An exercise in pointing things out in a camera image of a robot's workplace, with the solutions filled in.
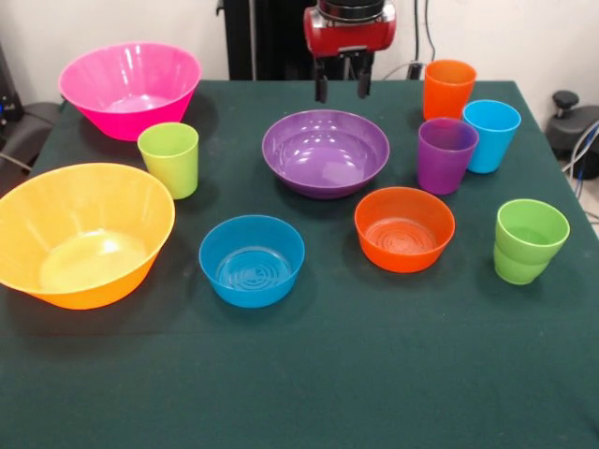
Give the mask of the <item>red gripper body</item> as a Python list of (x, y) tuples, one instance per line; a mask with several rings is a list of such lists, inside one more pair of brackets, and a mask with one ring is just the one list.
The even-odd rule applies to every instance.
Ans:
[(315, 58), (352, 51), (382, 51), (395, 36), (396, 9), (383, 7), (378, 16), (367, 22), (341, 22), (323, 15), (317, 7), (307, 7), (303, 13), (303, 31), (307, 48)]

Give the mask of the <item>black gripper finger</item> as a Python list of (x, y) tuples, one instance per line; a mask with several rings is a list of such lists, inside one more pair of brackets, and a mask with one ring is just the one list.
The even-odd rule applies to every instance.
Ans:
[(315, 100), (317, 102), (326, 102), (328, 99), (328, 76), (324, 58), (314, 59), (314, 83)]
[(366, 98), (370, 94), (374, 53), (363, 52), (358, 68), (358, 97)]

